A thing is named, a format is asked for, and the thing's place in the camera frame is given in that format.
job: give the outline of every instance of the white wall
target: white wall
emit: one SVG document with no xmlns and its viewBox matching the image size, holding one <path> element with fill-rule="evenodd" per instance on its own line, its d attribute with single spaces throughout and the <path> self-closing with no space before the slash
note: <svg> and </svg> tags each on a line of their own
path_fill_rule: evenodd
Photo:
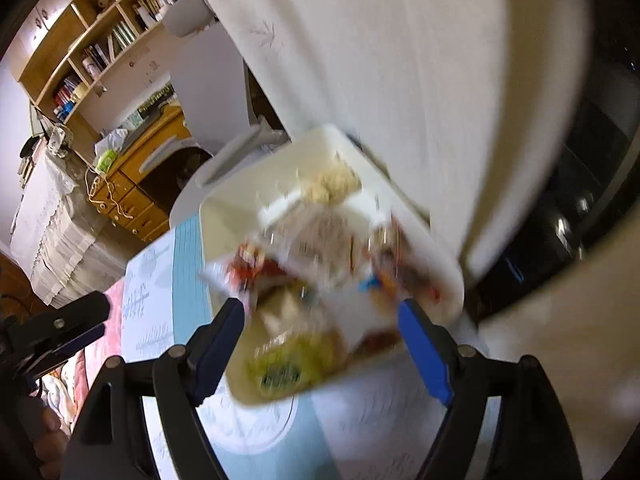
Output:
<svg viewBox="0 0 640 480">
<path fill-rule="evenodd" d="M 19 153 L 30 135 L 29 98 L 3 59 L 0 62 L 0 251 L 7 255 L 10 254 L 11 221 L 22 196 L 17 174 Z"/>
</svg>

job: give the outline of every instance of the wooden desk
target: wooden desk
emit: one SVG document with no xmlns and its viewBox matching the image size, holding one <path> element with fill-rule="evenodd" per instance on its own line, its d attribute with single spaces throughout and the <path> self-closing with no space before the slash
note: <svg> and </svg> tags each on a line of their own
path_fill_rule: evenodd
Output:
<svg viewBox="0 0 640 480">
<path fill-rule="evenodd" d="M 191 137 L 184 126 L 179 105 L 167 105 L 162 115 L 111 165 L 106 182 L 102 181 L 93 196 L 98 211 L 114 223 L 130 230 L 145 242 L 152 242 L 169 229 L 168 211 L 163 210 L 140 187 L 150 173 L 140 173 L 140 165 L 167 139 Z M 125 212 L 133 218 L 122 215 Z"/>
</svg>

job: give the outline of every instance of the person's hand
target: person's hand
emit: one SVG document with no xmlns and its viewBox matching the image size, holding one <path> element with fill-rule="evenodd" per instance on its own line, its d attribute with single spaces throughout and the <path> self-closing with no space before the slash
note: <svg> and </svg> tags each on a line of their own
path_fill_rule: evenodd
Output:
<svg viewBox="0 0 640 480">
<path fill-rule="evenodd" d="M 42 412 L 42 421 L 47 433 L 33 443 L 36 456 L 42 460 L 40 474 L 45 480 L 58 480 L 62 470 L 62 456 L 69 437 L 60 430 L 60 419 L 51 408 Z"/>
</svg>

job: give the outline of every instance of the black appliance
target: black appliance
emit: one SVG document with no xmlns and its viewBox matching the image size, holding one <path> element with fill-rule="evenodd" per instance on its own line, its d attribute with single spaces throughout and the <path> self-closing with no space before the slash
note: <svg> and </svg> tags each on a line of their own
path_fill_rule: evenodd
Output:
<svg viewBox="0 0 640 480">
<path fill-rule="evenodd" d="M 640 196 L 639 0 L 593 3 L 592 57 L 572 126 L 529 216 L 476 285 L 477 320 L 587 258 Z"/>
</svg>

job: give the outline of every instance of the white cloth cover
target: white cloth cover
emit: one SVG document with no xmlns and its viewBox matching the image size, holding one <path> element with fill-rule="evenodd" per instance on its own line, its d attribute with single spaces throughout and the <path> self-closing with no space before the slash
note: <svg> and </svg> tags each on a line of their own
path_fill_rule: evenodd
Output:
<svg viewBox="0 0 640 480">
<path fill-rule="evenodd" d="M 589 0 L 207 0 L 287 132 L 335 123 L 473 276 L 545 183 L 588 60 Z"/>
<path fill-rule="evenodd" d="M 86 200 L 85 169 L 74 154 L 61 160 L 45 153 L 25 189 L 11 240 L 34 293 L 56 308 L 106 290 L 144 247 Z"/>
</svg>

